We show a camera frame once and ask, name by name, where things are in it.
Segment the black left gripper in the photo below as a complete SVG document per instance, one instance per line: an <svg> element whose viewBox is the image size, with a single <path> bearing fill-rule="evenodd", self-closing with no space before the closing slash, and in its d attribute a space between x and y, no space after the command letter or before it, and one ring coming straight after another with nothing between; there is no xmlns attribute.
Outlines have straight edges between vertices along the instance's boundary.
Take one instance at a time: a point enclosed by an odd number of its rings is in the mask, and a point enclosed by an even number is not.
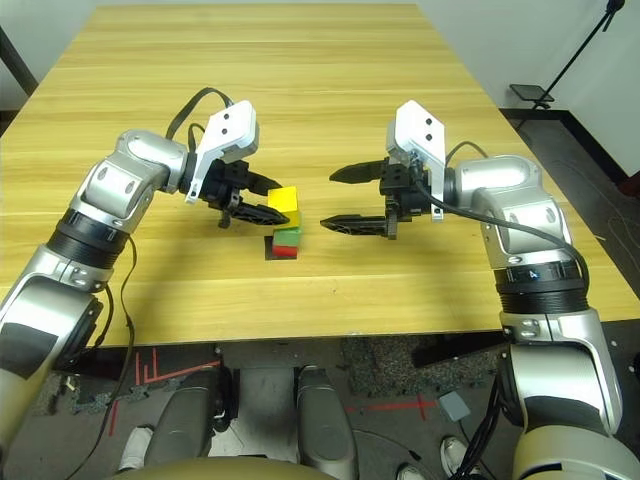
<svg viewBox="0 0 640 480"><path fill-rule="evenodd" d="M267 196L270 190L281 187L276 180L249 171L249 164L243 160L233 163L216 160L202 185L202 199L210 208L221 211L219 228L228 228L231 218L256 225L284 225L290 221L286 215L265 205L247 204L240 194L247 188L254 194Z"/></svg>

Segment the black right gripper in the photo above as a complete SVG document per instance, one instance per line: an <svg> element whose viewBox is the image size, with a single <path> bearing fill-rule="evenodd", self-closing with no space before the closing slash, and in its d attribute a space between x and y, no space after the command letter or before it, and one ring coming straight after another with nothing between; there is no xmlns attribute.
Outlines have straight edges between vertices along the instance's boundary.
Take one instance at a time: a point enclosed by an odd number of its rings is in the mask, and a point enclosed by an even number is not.
<svg viewBox="0 0 640 480"><path fill-rule="evenodd" d="M321 220L320 225L346 235L381 236L395 240L399 223L411 222L414 217L431 212L431 203L420 192L409 169L393 163L390 157L347 165L329 176L330 181L345 184L378 179L379 193L385 198L385 216L335 215Z"/></svg>

